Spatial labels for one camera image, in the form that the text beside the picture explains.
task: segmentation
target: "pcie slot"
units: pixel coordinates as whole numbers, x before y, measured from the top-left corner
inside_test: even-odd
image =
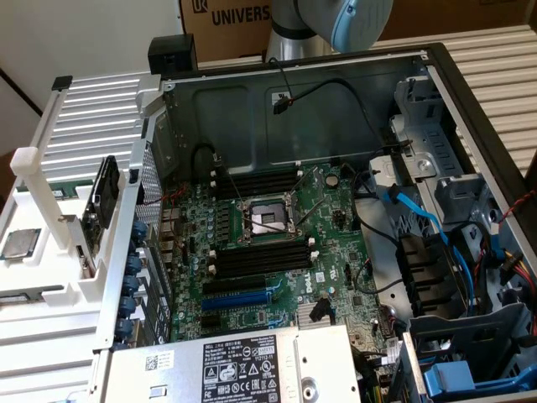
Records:
[[[244,290],[264,290],[267,287],[267,281],[263,275],[246,277],[243,279],[212,281],[203,285],[203,295],[209,294],[226,294]]]
[[[218,296],[201,302],[202,311],[214,311],[237,306],[266,305],[270,303],[270,294],[265,291],[243,292],[234,296]]]

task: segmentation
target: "ram slot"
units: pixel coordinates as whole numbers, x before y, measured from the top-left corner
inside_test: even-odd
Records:
[[[311,267],[310,248],[302,242],[282,242],[217,254],[216,277],[226,279]]]
[[[298,180],[297,170],[235,175],[235,189],[229,177],[224,176],[216,179],[216,197],[219,200],[236,198],[237,190],[242,197],[284,193],[290,191]]]

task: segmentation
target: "wire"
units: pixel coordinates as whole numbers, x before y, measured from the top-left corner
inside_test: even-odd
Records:
[[[511,254],[510,252],[508,252],[507,250],[505,251],[505,254],[508,258],[513,258],[513,254]],[[521,266],[521,269],[527,274],[529,275],[529,270],[528,270],[528,267],[526,267],[526,265],[524,264],[524,261],[520,260],[519,261],[519,265]]]
[[[214,154],[216,154],[215,146],[211,143],[201,142],[194,146],[192,152],[190,153],[190,174],[192,176],[192,179],[194,179],[196,174],[196,154],[198,154],[198,151],[200,151],[201,149],[209,149],[213,154],[213,158]]]
[[[518,206],[520,206],[521,204],[524,204],[526,203],[529,199],[531,199],[532,197],[535,197],[537,196],[537,191],[529,191],[528,193],[526,193],[525,195],[523,195],[522,197],[520,197],[502,216],[502,218],[500,219],[500,221],[498,222],[498,224],[501,224],[502,222],[505,221],[505,219],[508,217],[508,215],[510,213],[512,213],[514,211],[515,208],[517,208]]]
[[[354,201],[354,193],[356,192],[356,181],[357,181],[357,178],[358,176],[360,175],[360,172],[357,172],[355,175],[354,175],[354,179],[352,179],[352,184],[351,184],[351,209],[352,209],[352,214],[354,214],[354,217],[357,218],[357,220],[367,229],[369,229],[370,231],[373,231],[374,233],[376,233],[377,235],[380,235],[381,237],[383,238],[386,238],[389,242],[393,243],[395,245],[395,248],[399,248],[399,243],[397,242],[397,239],[395,239],[394,237],[386,234],[386,233],[383,233],[382,231],[379,231],[378,229],[376,228],[373,228],[371,227],[369,224],[367,224],[366,222],[364,222],[362,220],[362,218],[360,217],[360,215],[358,214],[358,210],[356,208],[356,202]]]
[[[440,223],[438,222],[438,218],[436,218],[434,214],[431,214],[430,212],[426,212],[424,209],[422,209],[420,206],[418,206],[416,203],[410,200],[410,198],[406,196],[404,193],[399,193],[397,195],[397,200],[405,204],[411,211],[415,212],[419,216],[429,218],[429,220],[432,221],[435,224],[436,228],[438,229],[438,232],[444,244],[448,247],[450,246],[449,238],[446,236],[446,234],[442,230],[442,227]],[[469,305],[468,313],[471,315],[472,309],[473,309],[473,297],[474,297],[472,274],[470,273],[470,269],[468,269],[467,262],[462,257],[461,252],[459,252],[459,249],[455,245],[452,245],[451,247],[453,249],[453,254],[455,255],[456,259],[459,261],[459,264],[461,265],[468,279],[468,285],[469,285],[468,290],[470,294],[470,303],[468,304]]]
[[[365,265],[362,266],[360,269],[358,269],[358,272],[356,273],[356,278],[357,278],[357,279],[358,279],[358,277],[360,276],[360,274],[363,272],[363,268],[364,268],[364,267],[365,267]],[[402,283],[402,282],[403,282],[403,279],[399,279],[399,280],[393,281],[393,282],[389,283],[388,285],[386,285],[385,287],[383,287],[383,288],[379,288],[379,289],[377,289],[377,290],[375,290],[375,291],[372,291],[372,290],[364,290],[364,289],[358,284],[357,281],[356,281],[355,286],[356,286],[357,290],[360,291],[361,293],[366,294],[366,295],[368,295],[368,296],[375,296],[375,295],[377,295],[377,294],[380,294],[381,292],[385,292],[386,290],[389,290],[389,289],[392,288],[394,285],[397,285],[397,284]]]
[[[284,231],[283,229],[279,229],[279,228],[276,228],[276,227],[270,227],[267,224],[262,224],[260,222],[255,222],[254,220],[252,220],[250,218],[247,218],[247,217],[243,217],[242,219],[244,221],[251,222],[252,224],[259,225],[259,227],[265,227],[265,228],[268,228],[268,229],[273,229],[273,232],[271,232],[271,233],[288,233],[287,231]]]
[[[366,124],[368,125],[369,127],[369,130],[371,130],[372,133],[374,133],[375,135],[377,135],[379,138],[381,137],[380,136],[380,133],[378,130],[376,130],[371,122],[371,118],[369,117],[369,113],[368,113],[368,110],[366,109],[365,105],[363,104],[363,101],[362,99],[360,98],[360,96],[358,95],[357,91],[354,89],[354,87],[346,80],[343,80],[342,78],[331,78],[330,80],[326,80],[326,81],[323,81],[323,82],[320,82],[319,84],[313,86],[312,88],[309,88],[303,92],[301,92],[299,95],[297,95],[296,97],[291,97],[288,101],[288,104],[289,105],[292,105],[293,103],[295,103],[296,101],[298,101],[299,99],[303,98],[303,97],[307,97],[308,95],[310,95],[312,92],[315,92],[317,91],[318,89],[322,88],[323,86],[326,86],[328,84],[339,84],[341,86],[344,86],[353,96],[354,98],[357,100],[358,102],[358,105],[360,106],[360,109],[362,109],[362,114],[363,114],[363,117],[366,121]]]
[[[274,63],[282,72],[282,76],[284,77],[284,80],[285,80],[285,85],[287,86],[287,91],[289,91],[289,95],[291,96],[291,98],[293,98],[293,92],[291,91],[291,86],[289,85],[289,82],[287,81],[287,76],[285,75],[284,68],[279,63],[278,59],[276,59],[275,57],[271,57],[270,59],[268,59],[268,62]]]
[[[307,220],[320,206],[322,203],[325,202],[328,195],[324,196],[322,199],[320,199],[312,208],[309,210],[297,223],[296,227],[298,227],[301,223],[303,223],[305,220]]]

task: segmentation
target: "circuit board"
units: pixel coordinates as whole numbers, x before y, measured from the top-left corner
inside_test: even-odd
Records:
[[[352,231],[351,179],[341,177],[339,167],[329,164],[301,169],[305,178],[296,189],[296,214],[303,217],[316,203],[323,202],[300,225],[300,236],[291,240],[297,238],[296,242],[304,242],[304,237],[314,238],[318,259],[307,270],[266,275],[267,286],[279,285],[271,303],[219,310],[221,326],[216,330],[203,329],[200,325],[200,318],[207,314],[201,309],[202,286],[212,281],[207,270],[208,254],[215,244],[222,249],[249,247],[243,244],[242,213],[237,208],[241,199],[217,201],[208,186],[187,183],[169,191],[180,195],[167,201],[161,226],[164,261],[168,262],[175,288],[172,342],[230,331],[297,326],[297,310],[301,305],[313,304],[322,296],[328,296],[336,324],[347,325],[351,343],[367,351],[384,348],[381,332],[372,331],[371,321],[378,317],[376,296],[360,293],[354,289],[352,281],[348,281],[349,270],[354,279],[368,258],[362,233]],[[326,185],[328,175],[338,178],[335,188]],[[217,223],[224,213],[226,219],[229,216],[230,227],[222,234]],[[277,242],[285,238],[289,235],[270,234],[263,236],[263,241],[253,238],[252,243]],[[185,256],[185,247],[180,247],[181,239],[194,242],[188,256]],[[358,281],[362,287],[374,289],[373,279],[367,275]]]

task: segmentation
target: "blue plastic latch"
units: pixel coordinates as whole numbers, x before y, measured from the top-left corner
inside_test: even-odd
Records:
[[[435,364],[424,374],[429,397],[475,390],[472,373],[466,361]]]

